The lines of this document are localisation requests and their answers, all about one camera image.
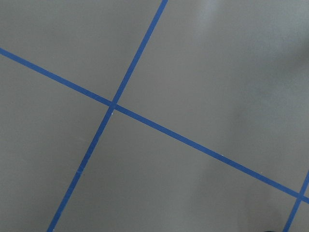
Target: gray panel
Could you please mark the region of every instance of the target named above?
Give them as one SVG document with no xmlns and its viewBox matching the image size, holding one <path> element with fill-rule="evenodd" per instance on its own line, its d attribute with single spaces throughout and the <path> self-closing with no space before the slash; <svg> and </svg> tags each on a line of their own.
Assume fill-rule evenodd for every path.
<svg viewBox="0 0 309 232">
<path fill-rule="evenodd" d="M 308 215 L 309 215 L 309 205 L 306 203 L 301 203 L 289 231 L 290 232 L 308 231 L 309 228 Z"/>
<path fill-rule="evenodd" d="M 279 232 L 294 202 L 114 112 L 55 231 Z"/>
<path fill-rule="evenodd" d="M 170 1 L 120 104 L 299 190 L 308 10 L 304 0 Z"/>
<path fill-rule="evenodd" d="M 159 0 L 2 0 L 0 45 L 112 99 Z"/>
<path fill-rule="evenodd" d="M 0 231 L 45 231 L 106 106 L 0 56 Z"/>
</svg>

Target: gray floor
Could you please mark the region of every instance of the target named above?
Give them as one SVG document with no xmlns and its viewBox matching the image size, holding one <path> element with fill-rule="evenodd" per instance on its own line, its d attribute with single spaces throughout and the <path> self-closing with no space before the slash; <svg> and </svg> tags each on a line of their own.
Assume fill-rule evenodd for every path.
<svg viewBox="0 0 309 232">
<path fill-rule="evenodd" d="M 0 0 L 0 47 L 112 100 L 160 2 Z M 170 0 L 119 105 L 299 192 L 308 10 Z M 0 56 L 0 231 L 47 230 L 107 109 Z M 114 111 L 55 231 L 279 232 L 295 200 Z"/>
</svg>

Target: blue tape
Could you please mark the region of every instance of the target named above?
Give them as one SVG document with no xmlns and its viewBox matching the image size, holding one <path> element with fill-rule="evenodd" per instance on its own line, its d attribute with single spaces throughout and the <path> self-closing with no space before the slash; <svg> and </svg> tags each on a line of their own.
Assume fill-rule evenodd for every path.
<svg viewBox="0 0 309 232">
<path fill-rule="evenodd" d="M 292 222 L 294 220 L 294 217 L 295 217 L 295 215 L 296 215 L 296 213 L 297 213 L 297 211 L 299 209 L 300 203 L 302 201 L 302 197 L 304 196 L 304 194 L 306 192 L 308 184 L 309 184 L 309 171 L 307 173 L 307 176 L 306 176 L 306 178 L 304 180 L 303 186 L 301 187 L 301 190 L 299 192 L 299 196 L 298 196 L 298 198 L 295 201 L 295 204 L 294 204 L 294 206 L 293 206 L 293 208 L 291 210 L 290 216 L 289 216 L 289 218 L 288 218 L 288 220 L 287 220 L 287 222 L 286 222 L 282 232 L 288 232 L 289 231 L 289 229 L 291 227 L 291 224 L 292 224 Z"/>
<path fill-rule="evenodd" d="M 12 54 L 12 53 L 10 53 L 10 52 L 2 49 L 2 48 L 0 48 L 0 54 L 7 57 L 7 58 L 10 58 L 10 59 L 16 61 L 17 63 L 20 63 L 20 64 L 38 72 L 38 73 L 40 73 L 44 76 L 47 76 L 50 79 L 53 79 L 53 80 L 65 85 L 69 88 L 72 88 L 72 89 L 76 90 L 77 92 L 80 92 L 80 93 L 82 93 L 82 94 L 84 94 L 84 95 L 104 104 L 104 105 L 109 106 L 111 104 L 111 101 L 107 100 L 106 98 L 101 97 L 100 95 L 95 94 L 95 93 L 93 93 L 93 92 L 91 92 L 91 91 L 89 91 L 89 90 L 87 90 L 83 87 L 80 87 L 77 84 L 74 84 L 73 82 L 62 78 L 61 76 L 58 76 L 58 75 L 56 75 L 52 72 L 49 72 L 49 71 L 45 70 L 44 68 L 41 68 L 41 67 L 39 67 L 39 66 L 37 66 L 37 65 L 35 65 L 35 64 L 25 60 L 25 59 L 22 59 L 21 57 L 14 55 L 14 54 Z"/>
<path fill-rule="evenodd" d="M 75 174 L 74 178 L 72 179 L 72 182 L 71 182 L 65 196 L 63 197 L 61 204 L 60 204 L 58 210 L 56 211 L 54 218 L 53 218 L 53 220 L 52 220 L 47 231 L 51 232 L 51 231 L 54 230 L 54 228 L 55 228 L 55 226 L 56 226 L 56 224 L 57 224 L 57 222 L 58 222 L 58 220 L 59 220 L 67 202 L 68 202 L 68 200 L 70 199 L 70 196 L 73 193 L 73 190 L 76 187 L 76 184 L 77 184 L 77 182 L 78 182 L 88 160 L 90 159 L 90 157 L 91 157 L 91 155 L 92 155 L 92 153 L 93 153 L 93 151 L 94 151 L 94 149 L 95 149 L 95 147 L 98 143 L 100 136 L 103 134 L 103 131 L 104 131 L 114 109 L 116 109 L 117 111 L 119 111 L 119 112 L 121 112 L 121 113 L 123 113 L 123 114 L 125 114 L 125 115 L 127 115 L 131 118 L 138 120 L 141 123 L 144 123 L 144 124 L 154 128 L 154 129 L 156 129 L 156 130 L 158 130 L 158 131 L 160 131 L 160 132 L 162 132 L 162 133 L 164 133 L 164 134 L 166 134 L 170 137 L 173 137 L 174 139 L 176 139 L 176 140 L 178 140 L 178 141 L 180 141 L 184 144 L 187 144 L 187 145 L 189 145 L 189 146 L 191 146 L 191 147 L 193 147 L 193 148 L 195 148 L 195 149 L 197 149 L 197 150 L 199 150 L 199 151 L 201 151 L 201 152 L 203 152 L 203 153 L 205 153 L 209 156 L 212 156 L 215 159 L 220 160 L 220 161 L 228 164 L 229 166 L 234 167 L 234 168 L 236 168 L 236 169 L 238 169 L 238 170 L 240 170 L 240 171 L 242 171 L 242 172 L 244 172 L 244 173 L 246 173 L 246 174 L 248 174 L 248 175 L 250 175 L 250 176 L 252 176 L 252 177 L 254 177 L 254 178 L 256 178 L 256 179 L 258 179 L 258 180 L 260 180 L 260 181 L 262 181 L 262 182 L 264 182 L 264 183 L 266 183 L 266 184 L 268 184 L 268 185 L 270 185 L 274 188 L 276 188 L 276 189 L 278 189 L 278 190 L 281 190 L 281 191 L 283 191 L 283 192 L 285 192 L 285 193 L 287 193 L 287 194 L 289 194 L 293 197 L 296 197 L 297 200 L 296 200 L 296 202 L 293 206 L 291 214 L 290 214 L 288 221 L 287 221 L 285 228 L 284 228 L 285 229 L 284 232 L 288 231 L 291 224 L 292 224 L 292 221 L 295 217 L 295 214 L 296 214 L 296 212 L 299 208 L 301 201 L 309 203 L 309 198 L 304 196 L 304 193 L 306 191 L 306 188 L 307 188 L 308 182 L 309 182 L 309 173 L 307 174 L 307 177 L 304 181 L 301 192 L 297 193 L 297 192 L 295 192 L 295 191 L 293 191 L 293 190 L 291 190 L 291 189 L 289 189 L 289 188 L 287 188 L 287 187 L 285 187 L 285 186 L 283 186 L 283 185 L 281 185 L 281 184 L 279 184 L 279 183 L 277 183 L 277 182 L 275 182 L 275 181 L 273 181 L 273 180 L 271 180 L 271 179 L 269 179 L 269 178 L 267 178 L 263 175 L 260 175 L 259 173 L 255 172 L 253 170 L 250 170 L 249 168 L 244 167 L 241 164 L 238 164 L 238 163 L 236 163 L 236 162 L 234 162 L 234 161 L 232 161 L 232 160 L 230 160 L 230 159 L 228 159 L 228 158 L 226 158 L 226 157 L 224 157 L 224 156 L 222 156 L 222 155 L 220 155 L 220 154 L 218 154 L 218 153 L 216 153 L 216 152 L 214 152 L 214 151 L 212 151 L 212 150 L 210 150 L 210 149 L 208 149 L 208 148 L 206 148 L 202 145 L 195 143 L 192 140 L 189 140 L 189 139 L 187 139 L 187 138 L 185 138 L 185 137 L 183 137 L 183 136 L 181 136 L 181 135 L 179 135 L 179 134 L 177 134 L 177 133 L 175 133 L 175 132 L 173 132 L 173 131 L 171 131 L 171 130 L 169 130 L 169 129 L 167 129 L 167 128 L 165 128 L 165 127 L 163 127 L 163 126 L 161 126 L 161 125 L 159 125 L 155 122 L 152 122 L 152 121 L 150 121 L 150 120 L 148 120 L 148 119 L 146 119 L 146 118 L 144 118 L 144 117 L 142 117 L 142 116 L 120 106 L 120 105 L 117 105 L 117 103 L 118 103 L 128 81 L 129 81 L 129 79 L 130 79 L 139 59 L 140 59 L 140 56 L 143 53 L 143 51 L 144 51 L 144 49 L 145 49 L 145 47 L 146 47 L 146 45 L 149 41 L 149 38 L 150 38 L 159 18 L 161 16 L 166 4 L 167 4 L 167 2 L 168 2 L 168 0 L 163 0 L 161 2 L 152 22 L 151 22 L 151 24 L 150 24 L 150 26 L 149 26 L 149 28 L 148 28 L 145 36 L 144 36 L 139 48 L 138 48 L 138 50 L 137 50 L 137 52 L 136 52 L 136 54 L 135 54 L 135 56 L 134 56 L 134 58 L 133 58 L 133 60 L 130 64 L 121 84 L 120 84 L 120 87 L 119 87 L 118 91 L 116 92 L 116 94 L 113 98 L 113 101 L 109 101 L 106 98 L 104 98 L 104 97 L 102 97 L 98 94 L 95 94 L 95 93 L 75 84 L 75 83 L 72 83 L 72 82 L 52 73 L 52 72 L 49 72 L 49 71 L 27 61 L 27 60 L 25 60 L 25 59 L 23 59 L 19 56 L 16 56 L 16 55 L 0 48 L 0 54 L 2 54 L 3 56 L 10 58 L 10 59 L 12 59 L 12 60 L 28 67 L 28 68 L 34 70 L 34 71 L 36 71 L 38 73 L 40 73 L 40 74 L 42 74 L 46 77 L 49 77 L 49 78 L 65 85 L 65 86 L 71 88 L 71 89 L 74 89 L 74 90 L 76 90 L 76 91 L 78 91 L 78 92 L 80 92 L 80 93 L 82 93 L 82 94 L 104 104 L 104 105 L 109 106 L 109 109 L 106 112 L 106 114 L 105 114 L 105 116 L 104 116 L 104 118 L 103 118 L 103 120 L 102 120 L 102 122 L 101 122 L 101 124 L 100 124 L 100 126 L 99 126 L 99 128 L 98 128 L 98 130 L 97 130 L 97 132 L 96 132 L 96 134 L 95 134 L 95 136 L 94 136 L 94 138 L 93 138 L 93 140 L 92 140 L 92 142 L 91 142 L 91 144 L 90 144 L 90 146 L 89 146 L 89 148 L 88 148 L 88 150 L 87 150 L 87 152 L 86 152 L 86 154 L 85 154 L 85 156 L 84 156 L 84 158 L 83 158 L 83 160 L 82 160 L 82 162 L 81 162 L 81 164 L 78 168 L 78 170 L 76 171 L 76 174 Z"/>
<path fill-rule="evenodd" d="M 244 172 L 244 173 L 246 173 L 246 174 L 248 174 L 248 175 L 250 175 L 250 176 L 252 176 L 252 177 L 254 177 L 254 178 L 256 178 L 256 179 L 258 179 L 258 180 L 260 180 L 260 181 L 262 181 L 262 182 L 264 182 L 264 183 L 266 183 L 266 184 L 268 184 L 268 185 L 270 185 L 274 188 L 276 188 L 276 189 L 279 189 L 279 190 L 281 190 L 281 191 L 283 191 L 283 192 L 285 192 L 285 193 L 287 193 L 287 194 L 289 194 L 293 197 L 299 196 L 298 192 L 295 192 L 295 191 L 291 190 L 290 188 L 287 188 L 286 186 L 283 186 L 282 184 L 279 184 L 279 183 L 267 178 L 266 176 L 263 176 L 263 175 L 255 172 L 255 171 L 249 169 L 249 168 L 246 168 L 243 165 L 236 163 L 235 161 L 230 160 L 229 158 L 224 157 L 224 156 L 222 156 L 222 155 L 220 155 L 220 154 L 218 154 L 218 153 L 216 153 L 216 152 L 214 152 L 214 151 L 212 151 L 212 150 L 210 150 L 210 149 L 208 149 L 208 148 L 206 148 L 206 147 L 204 147 L 204 146 L 202 146 L 202 145 L 200 145 L 200 144 L 198 144 L 198 143 L 196 143 L 196 142 L 194 142 L 190 139 L 187 139 L 187 138 L 183 137 L 182 135 L 179 135 L 179 134 L 177 134 L 177 133 L 175 133 L 175 132 L 173 132 L 173 131 L 171 131 L 171 130 L 169 130 L 169 129 L 167 129 L 167 128 L 165 128 L 165 127 L 163 127 L 163 126 L 161 126 L 161 125 L 159 125 L 159 124 L 157 124 L 153 121 L 150 121 L 149 119 L 146 119 L 143 116 L 140 116 L 140 115 L 138 115 L 138 114 L 136 114 L 136 113 L 120 106 L 120 105 L 117 105 L 115 109 L 117 111 L 131 117 L 131 118 L 136 119 L 139 122 L 142 122 L 142 123 L 154 128 L 154 129 L 170 136 L 170 137 L 173 137 L 174 139 L 176 139 L 176 140 L 178 140 L 178 141 L 180 141 L 184 144 L 187 144 L 187 145 L 189 145 L 189 146 L 191 146 L 191 147 L 193 147 L 193 148 L 195 148 L 195 149 L 197 149 L 197 150 L 199 150 L 199 151 L 201 151 L 201 152 L 203 152 L 203 153 L 205 153 L 205 154 L 207 154 L 211 157 L 214 157 L 215 159 L 220 160 L 221 162 L 226 163 L 227 165 L 229 165 L 233 168 L 236 168 L 236 169 L 238 169 L 238 170 L 240 170 L 240 171 L 242 171 L 242 172 Z"/>
<path fill-rule="evenodd" d="M 63 199 L 62 199 L 62 201 L 61 201 L 61 203 L 60 203 L 60 205 L 59 205 L 59 207 L 58 207 L 58 209 L 57 209 L 57 211 L 56 211 L 56 213 L 55 213 L 55 215 L 54 215 L 54 217 L 53 217 L 53 219 L 52 219 L 52 221 L 51 221 L 51 223 L 50 223 L 50 225 L 47 229 L 47 232 L 52 232 L 55 229 L 55 227 L 56 227 L 56 225 L 57 225 L 57 223 L 58 223 L 58 221 L 61 217 L 61 214 L 62 214 L 64 208 L 66 207 L 66 205 L 67 205 L 67 203 L 68 203 L 68 201 L 69 201 L 69 199 L 70 199 L 70 197 L 71 197 L 71 195 L 72 195 L 72 193 L 73 193 L 73 191 L 74 191 L 74 189 L 77 185 L 77 182 L 79 181 L 79 179 L 80 179 L 80 177 L 81 177 L 81 175 L 82 175 L 82 173 L 85 169 L 85 166 L 87 165 L 96 145 L 98 144 L 98 140 L 99 140 L 100 136 L 103 134 L 104 129 L 105 129 L 108 121 L 111 118 L 112 112 L 114 111 L 123 91 L 125 90 L 125 87 L 126 87 L 128 81 L 129 81 L 129 79 L 130 79 L 130 77 L 131 77 L 131 75 L 132 75 L 132 73 L 133 73 L 133 71 L 134 71 L 134 69 L 135 69 L 135 67 L 136 67 L 136 65 L 137 65 L 146 45 L 148 43 L 148 41 L 149 41 L 149 39 L 150 39 L 152 32 L 154 31 L 154 28 L 155 28 L 155 26 L 156 26 L 156 24 L 157 24 L 157 22 L 158 22 L 158 20 L 161 16 L 163 10 L 164 10 L 167 2 L 168 2 L 168 0 L 163 0 L 161 2 L 160 6 L 158 7 L 158 9 L 157 9 L 157 11 L 154 15 L 154 18 L 151 21 L 151 24 L 150 24 L 146 34 L 144 35 L 144 38 L 143 38 L 136 54 L 135 54 L 130 66 L 129 66 L 129 68 L 128 68 L 128 70 L 127 70 L 127 72 L 126 72 L 126 74 L 125 74 L 125 76 L 124 76 L 114 98 L 113 98 L 113 100 L 112 100 L 112 103 L 110 104 L 110 106 L 109 106 L 109 108 L 108 108 L 108 110 L 107 110 L 107 112 L 106 112 L 106 114 L 105 114 L 105 116 L 104 116 L 94 138 L 93 138 L 93 140 L 91 141 L 89 148 L 87 149 L 87 152 L 86 152 L 80 166 L 78 167 L 78 169 L 77 169 L 77 171 L 74 175 L 74 178 L 71 181 L 71 184 L 70 184 L 66 194 L 64 195 L 64 197 L 63 197 Z"/>
</svg>

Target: gray surface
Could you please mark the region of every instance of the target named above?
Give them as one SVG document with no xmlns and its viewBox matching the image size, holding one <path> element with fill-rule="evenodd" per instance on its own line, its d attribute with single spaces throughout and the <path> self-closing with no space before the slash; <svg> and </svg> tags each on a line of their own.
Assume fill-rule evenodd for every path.
<svg viewBox="0 0 309 232">
<path fill-rule="evenodd" d="M 1 0 L 0 46 L 111 100 L 159 0 Z"/>
<path fill-rule="evenodd" d="M 0 47 L 111 100 L 159 3 L 2 0 Z M 308 10 L 170 0 L 120 104 L 299 191 Z M 0 57 L 0 231 L 47 229 L 106 109 Z M 278 232 L 294 201 L 114 112 L 55 231 Z"/>
<path fill-rule="evenodd" d="M 0 231 L 46 231 L 106 107 L 0 56 Z"/>
<path fill-rule="evenodd" d="M 120 104 L 298 191 L 309 166 L 308 10 L 171 1 Z"/>
<path fill-rule="evenodd" d="M 307 231 L 309 228 L 309 205 L 306 203 L 301 203 L 299 210 L 294 218 L 294 221 L 291 225 L 290 231 Z"/>
<path fill-rule="evenodd" d="M 56 231 L 282 231 L 295 199 L 115 112 Z"/>
</svg>

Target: grid line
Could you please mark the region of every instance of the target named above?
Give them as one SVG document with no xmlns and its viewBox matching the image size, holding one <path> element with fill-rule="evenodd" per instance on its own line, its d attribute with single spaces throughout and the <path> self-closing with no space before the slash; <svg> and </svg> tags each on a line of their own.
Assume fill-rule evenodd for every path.
<svg viewBox="0 0 309 232">
<path fill-rule="evenodd" d="M 231 166 L 231 167 L 233 167 L 237 170 L 240 170 L 240 171 L 252 176 L 253 178 L 256 178 L 256 179 L 258 179 L 258 180 L 260 180 L 260 181 L 262 181 L 262 182 L 264 182 L 264 183 L 266 183 L 266 184 L 268 184 L 268 185 L 270 185 L 270 186 L 272 186 L 272 187 L 274 187 L 274 188 L 276 188 L 280 191 L 285 192 L 286 194 L 289 194 L 290 196 L 295 197 L 296 198 L 295 204 L 294 204 L 294 206 L 291 210 L 291 213 L 290 213 L 288 220 L 285 224 L 285 227 L 283 229 L 283 232 L 288 232 L 289 229 L 290 229 L 290 226 L 293 222 L 293 219 L 294 219 L 294 217 L 295 217 L 295 215 L 296 215 L 296 213 L 299 209 L 300 203 L 301 202 L 309 203 L 309 198 L 304 195 L 305 192 L 306 192 L 306 189 L 308 187 L 308 184 L 309 184 L 309 171 L 308 171 L 306 178 L 303 182 L 301 191 L 298 193 L 298 192 L 296 192 L 296 191 L 294 191 L 294 190 L 292 190 L 292 189 L 290 189 L 290 188 L 288 188 L 288 187 L 286 187 L 286 186 L 284 186 L 284 185 L 282 185 L 282 184 L 280 184 L 280 183 L 278 183 L 274 180 L 267 178 L 266 176 L 263 176 L 263 175 L 255 172 L 255 171 L 253 171 L 253 170 L 251 170 L 251 169 L 249 169 L 249 168 L 247 168 L 247 167 L 245 167 L 245 166 L 243 166 L 243 165 L 241 165 L 241 164 L 239 164 L 239 163 L 237 163 L 237 162 L 235 162 L 235 161 L 233 161 L 229 158 L 224 157 L 223 155 L 220 155 L 219 153 L 216 153 L 216 152 L 214 152 L 214 151 L 212 151 L 212 150 L 210 150 L 210 149 L 208 149 L 208 148 L 206 148 L 206 147 L 204 147 L 204 146 L 202 146 L 202 145 L 200 145 L 200 144 L 198 144 L 198 143 L 196 143 L 196 142 L 194 142 L 194 141 L 192 141 L 192 140 L 190 140 L 190 139 L 188 139 L 188 138 L 186 138 L 186 137 L 184 137 L 180 134 L 177 134 L 177 133 L 175 133 L 175 132 L 173 132 L 173 131 L 171 131 L 171 130 L 169 130 L 169 129 L 167 129 L 167 128 L 165 128 L 165 127 L 163 127 L 163 126 L 161 126 L 161 125 L 159 125 L 159 124 L 157 124 L 157 123 L 155 123 L 155 122 L 153 122 L 153 121 L 151 121 L 151 120 L 149 120 L 149 119 L 147 119 L 143 116 L 140 116 L 140 115 L 138 115 L 138 114 L 136 114 L 136 113 L 134 113 L 134 112 L 132 112 L 132 111 L 130 111 L 130 110 L 128 110 L 128 109 L 117 104 L 122 93 L 123 93 L 123 91 L 124 91 L 124 89 L 125 89 L 125 87 L 126 87 L 126 85 L 127 85 L 127 83 L 128 83 L 128 81 L 129 81 L 129 79 L 130 79 L 130 77 L 131 77 L 131 75 L 132 75 L 132 73 L 133 73 L 133 71 L 134 71 L 134 69 L 135 69 L 135 67 L 136 67 L 136 65 L 137 65 L 137 63 L 138 63 L 138 61 L 139 61 L 139 59 L 140 59 L 140 57 L 141 57 L 141 55 L 142 55 L 142 53 L 143 53 L 143 51 L 144 51 L 144 49 L 145 49 L 145 47 L 146 47 L 146 45 L 147 45 L 147 43 L 148 43 L 148 41 L 149 41 L 149 39 L 150 39 L 152 32 L 154 31 L 154 28 L 155 28 L 155 26 L 156 26 L 156 24 L 157 24 L 157 22 L 158 22 L 158 20 L 161 16 L 163 10 L 164 10 L 167 2 L 168 2 L 168 0 L 162 0 L 160 6 L 158 7 L 157 12 L 156 12 L 148 30 L 147 30 L 147 32 L 145 33 L 144 38 L 143 38 L 143 40 L 142 40 L 134 58 L 133 58 L 133 60 L 130 64 L 130 66 L 129 66 L 129 68 L 128 68 L 128 70 L 127 70 L 127 72 L 126 72 L 126 74 L 125 74 L 115 96 L 114 96 L 114 98 L 113 98 L 113 101 L 110 101 L 110 100 L 108 100 L 108 99 L 106 99 L 106 98 L 104 98 L 104 97 L 102 97 L 102 96 L 100 96 L 96 93 L 93 93 L 93 92 L 91 92 L 91 91 L 89 91 L 89 90 L 87 90 L 87 89 L 85 89 L 85 88 L 83 88 L 83 87 L 63 78 L 63 77 L 61 77 L 61 76 L 58 76 L 58 75 L 56 75 L 56 74 L 54 74 L 50 71 L 47 71 L 46 69 L 39 67 L 38 65 L 35 65 L 35 64 L 15 55 L 13 53 L 10 53 L 10 52 L 4 50 L 3 48 L 0 48 L 0 54 L 1 55 L 3 55 L 3 56 L 5 56 L 5 57 L 7 57 L 7 58 L 9 58 L 9 59 L 11 59 L 15 62 L 18 62 L 19 64 L 22 64 L 22 65 L 24 65 L 24 66 L 26 66 L 26 67 L 34 70 L 34 71 L 46 76 L 46 77 L 49 77 L 50 79 L 53 79 L 53 80 L 59 82 L 60 84 L 63 84 L 65 86 L 67 86 L 67 87 L 69 87 L 69 88 L 71 88 L 71 89 L 73 89 L 77 92 L 80 92 L 80 93 L 82 93 L 82 94 L 84 94 L 84 95 L 86 95 L 86 96 L 88 96 L 88 97 L 90 97 L 90 98 L 92 98 L 92 99 L 94 99 L 94 100 L 96 100 L 96 101 L 98 101 L 98 102 L 109 107 L 104 118 L 103 118 L 103 120 L 102 120 L 102 122 L 101 122 L 101 124 L 100 124 L 100 126 L 99 126 L 99 128 L 98 128 L 98 130 L 97 130 L 97 132 L 96 132 L 96 134 L 95 134 L 95 136 L 94 136 L 94 138 L 93 138 L 93 140 L 92 140 L 92 142 L 91 142 L 91 144 L 89 145 L 89 148 L 88 148 L 79 168 L 76 171 L 74 178 L 72 179 L 72 182 L 71 182 L 65 196 L 62 199 L 62 202 L 60 203 L 58 210 L 56 211 L 56 213 L 54 215 L 54 218 L 53 218 L 47 232 L 51 232 L 51 231 L 54 230 L 54 228 L 55 228 L 55 226 L 56 226 L 56 224 L 57 224 L 57 222 L 58 222 L 58 220 L 61 216 L 61 213 L 64 210 L 74 188 L 76 187 L 77 182 L 78 182 L 88 160 L 90 159 L 90 157 L 91 157 L 91 155 L 92 155 L 92 153 L 93 153 L 93 151 L 94 151 L 94 149 L 95 149 L 95 147 L 96 147 L 96 145 L 99 141 L 100 136 L 103 134 L 103 131 L 104 131 L 104 129 L 105 129 L 105 127 L 106 127 L 106 125 L 107 125 L 107 123 L 108 123 L 108 121 L 109 121 L 109 119 L 112 115 L 112 112 L 114 110 L 117 110 L 117 111 L 125 114 L 126 116 L 129 116 L 129 117 L 131 117 L 131 118 L 133 118 L 133 119 L 135 119 L 135 120 L 137 120 L 137 121 L 139 121 L 139 122 L 141 122 L 145 125 L 148 125 L 149 127 L 153 128 L 155 130 L 158 130 L 158 131 L 160 131 L 160 132 L 162 132 L 162 133 L 164 133 L 164 134 L 166 134 L 166 135 L 168 135 L 168 136 L 170 136 L 170 137 L 172 137 L 172 138 L 174 138 L 174 139 L 176 139 L 176 140 L 178 140 L 178 141 L 180 141 L 180 142 L 182 142 L 186 145 L 189 145 L 189 146 L 191 146 L 191 147 L 193 147 L 193 148 L 195 148 L 195 149 L 197 149 L 197 150 L 199 150 L 199 151 L 201 151 L 201 152 L 203 152 L 203 153 L 205 153 L 205 154 L 207 154 L 207 155 L 209 155 L 209 156 L 211 156 L 211 157 L 213 157 L 213 158 L 215 158 L 215 159 L 217 159 L 217 160 L 219 160 L 219 161 L 221 161 L 221 162 L 223 162 L 223 163 L 225 163 L 225 164 L 227 164 L 227 165 L 229 165 L 229 166 Z"/>
<path fill-rule="evenodd" d="M 82 173 L 83 173 L 83 171 L 84 171 L 94 149 L 96 148 L 96 145 L 98 144 L 100 136 L 103 134 L 104 129 L 106 128 L 106 125 L 107 125 L 108 121 L 110 120 L 112 113 L 113 113 L 123 91 L 125 90 L 125 87 L 126 87 L 128 81 L 129 81 L 137 63 L 139 62 L 139 59 L 140 59 L 140 57 L 141 57 L 149 39 L 150 39 L 151 34 L 153 33 L 153 31 L 155 29 L 157 22 L 160 19 L 160 16 L 163 13 L 163 10 L 164 10 L 167 2 L 168 2 L 168 0 L 162 0 L 161 1 L 153 19 L 152 19 L 144 37 L 143 37 L 143 40 L 141 41 L 141 44 L 139 45 L 139 47 L 138 47 L 138 49 L 135 53 L 135 56 L 134 56 L 134 58 L 133 58 L 133 60 L 130 64 L 129 68 L 126 71 L 126 74 L 125 74 L 117 92 L 115 93 L 115 96 L 114 96 L 112 102 L 110 103 L 109 108 L 108 108 L 107 112 L 105 113 L 105 116 L 104 116 L 103 120 L 101 121 L 100 126 L 99 126 L 94 138 L 92 139 L 92 141 L 89 145 L 89 148 L 87 149 L 86 154 L 85 154 L 80 166 L 78 167 L 78 169 L 77 169 L 77 171 L 76 171 L 76 173 L 75 173 L 75 175 L 74 175 L 74 177 L 73 177 L 73 179 L 72 179 L 72 181 L 71 181 L 71 183 L 68 187 L 67 192 L 65 193 L 65 195 L 64 195 L 64 197 L 63 197 L 63 199 L 60 203 L 60 206 L 58 207 L 58 209 L 57 209 L 57 211 L 56 211 L 56 213 L 55 213 L 55 215 L 54 215 L 54 217 L 53 217 L 53 219 L 52 219 L 52 221 L 51 221 L 51 223 L 50 223 L 50 225 L 47 229 L 47 232 L 52 232 L 55 229 L 55 227 L 56 227 L 56 225 L 57 225 L 57 223 L 58 223 L 58 221 L 61 217 L 61 214 L 62 214 L 64 208 L 66 207 L 66 205 L 67 205 L 67 203 L 68 203 L 68 201 L 69 201 L 69 199 L 70 199 L 70 197 L 71 197 L 71 195 L 72 195 L 72 193 L 73 193 L 73 191 L 74 191 L 74 189 L 77 185 L 77 182 L 79 181 L 79 179 L 80 179 L 80 177 L 81 177 L 81 175 L 82 175 Z"/>
<path fill-rule="evenodd" d="M 294 204 L 294 206 L 292 208 L 292 211 L 291 211 L 291 213 L 289 215 L 289 218 L 288 218 L 288 220 L 287 220 L 287 222 L 286 222 L 286 224 L 284 226 L 283 232 L 288 232 L 289 231 L 289 229 L 291 227 L 291 224 L 292 224 L 292 222 L 294 220 L 294 217 L 295 217 L 295 215 L 296 215 L 296 213 L 297 213 L 297 211 L 299 209 L 299 206 L 300 206 L 300 203 L 301 203 L 301 198 L 304 196 L 304 194 L 306 192 L 306 189 L 308 187 L 308 184 L 309 184 L 309 171 L 308 171 L 308 173 L 306 175 L 306 178 L 304 180 L 303 186 L 301 187 L 301 190 L 299 192 L 299 197 L 296 199 L 295 204 Z"/>
</svg>

